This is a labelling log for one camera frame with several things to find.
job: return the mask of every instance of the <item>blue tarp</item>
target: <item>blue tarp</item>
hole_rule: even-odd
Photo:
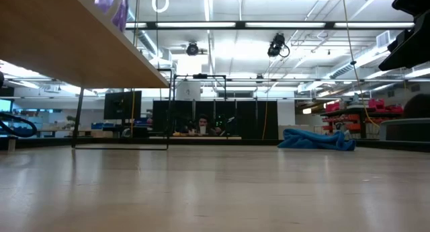
[[[315,134],[305,130],[287,128],[284,130],[284,141],[278,148],[295,149],[335,149],[338,151],[353,151],[355,141],[345,142],[345,135],[337,131],[334,135],[328,136]]]

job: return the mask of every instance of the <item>monitor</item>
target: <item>monitor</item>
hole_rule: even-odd
[[[11,112],[12,101],[11,100],[0,100],[0,112]]]
[[[134,113],[132,117],[133,92],[107,93],[105,96],[104,119],[140,118],[142,92],[134,92]]]

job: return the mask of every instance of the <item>fluorescent light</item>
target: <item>fluorescent light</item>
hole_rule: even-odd
[[[415,24],[412,22],[398,22],[398,23],[376,23],[376,22],[367,22],[367,23],[348,23],[350,28],[411,28]],[[335,28],[346,28],[347,23],[335,23]]]
[[[331,101],[331,102],[325,103],[324,104],[324,108],[326,108],[327,104],[335,104],[335,101]]]
[[[81,88],[74,86],[74,85],[62,85],[61,86],[62,90],[65,90],[69,93],[73,93],[73,94],[80,94],[81,93]],[[92,91],[88,91],[86,89],[83,90],[83,94],[84,95],[95,95]]]
[[[422,75],[430,74],[430,68],[419,70],[419,71],[413,71],[412,73],[409,73],[408,75],[405,75],[406,78],[413,78],[413,77],[420,77]]]
[[[247,28],[323,28],[325,23],[320,22],[249,22],[245,23]]]
[[[24,87],[30,87],[30,88],[35,88],[35,89],[39,88],[38,85],[36,85],[34,83],[30,83],[28,81],[20,81],[20,82],[17,82],[17,81],[8,81],[8,82],[16,84],[16,85],[21,85],[21,86],[24,86]]]
[[[50,97],[21,97],[21,98],[26,98],[26,99],[47,99],[47,98],[50,98]]]
[[[3,74],[12,75],[15,77],[45,77],[35,71],[27,70],[23,67],[15,66],[11,63],[8,63],[6,61],[0,60],[1,64],[1,72]]]
[[[359,91],[349,91],[347,93],[344,93],[343,95],[345,95],[345,96],[352,96],[354,94],[361,95],[361,92],[360,92],[360,90]]]
[[[307,109],[303,109],[303,114],[311,114],[312,113],[312,109],[307,108]]]
[[[390,86],[392,86],[392,84],[382,85],[380,87],[373,89],[372,91],[380,91],[380,90],[386,89],[387,87],[390,87]]]
[[[373,73],[373,74],[371,74],[371,75],[368,75],[367,77],[364,77],[364,79],[372,79],[372,78],[375,78],[375,77],[380,77],[380,76],[382,76],[383,74],[388,73],[388,72],[390,72],[390,71],[378,71],[378,72],[375,72],[375,73]]]
[[[146,28],[146,23],[126,23],[126,28]]]
[[[6,78],[5,79],[11,79],[11,81],[52,81],[51,78],[21,78],[21,77],[13,77],[13,78]]]
[[[157,23],[160,28],[233,28],[234,22],[172,22]]]

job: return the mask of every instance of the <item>purple object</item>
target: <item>purple object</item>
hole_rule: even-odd
[[[111,18],[112,23],[123,32],[126,28],[128,15],[128,0],[94,0],[94,3],[104,14]]]

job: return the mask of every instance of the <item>wooden floor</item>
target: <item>wooden floor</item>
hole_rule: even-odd
[[[430,155],[259,146],[3,153],[0,231],[428,232]]]

